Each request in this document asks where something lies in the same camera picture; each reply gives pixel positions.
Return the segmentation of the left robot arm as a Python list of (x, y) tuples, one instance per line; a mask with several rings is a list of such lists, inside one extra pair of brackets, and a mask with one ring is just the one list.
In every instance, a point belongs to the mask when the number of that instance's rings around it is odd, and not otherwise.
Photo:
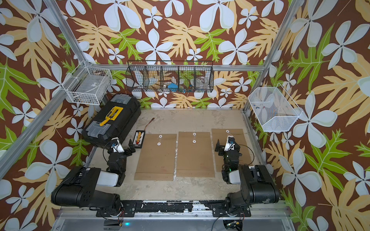
[(54, 205), (79, 208), (97, 208), (118, 212), (120, 197), (114, 193), (96, 190), (96, 187), (120, 187), (125, 179), (127, 157), (135, 153), (135, 146), (129, 140), (124, 149), (118, 138), (106, 144), (108, 148), (107, 170), (96, 167), (76, 167), (72, 169), (52, 194)]

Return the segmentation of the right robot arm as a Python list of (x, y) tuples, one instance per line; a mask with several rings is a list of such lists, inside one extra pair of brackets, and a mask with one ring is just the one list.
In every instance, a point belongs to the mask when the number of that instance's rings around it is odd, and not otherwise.
[(221, 145), (218, 141), (215, 152), (223, 157), (221, 168), (222, 178), (227, 184), (237, 184), (240, 190), (229, 193), (226, 198), (222, 212), (235, 214), (248, 211), (254, 204), (275, 204), (280, 195), (274, 184), (270, 173), (265, 165), (253, 167), (240, 163), (241, 146), (233, 136), (227, 138), (226, 144)]

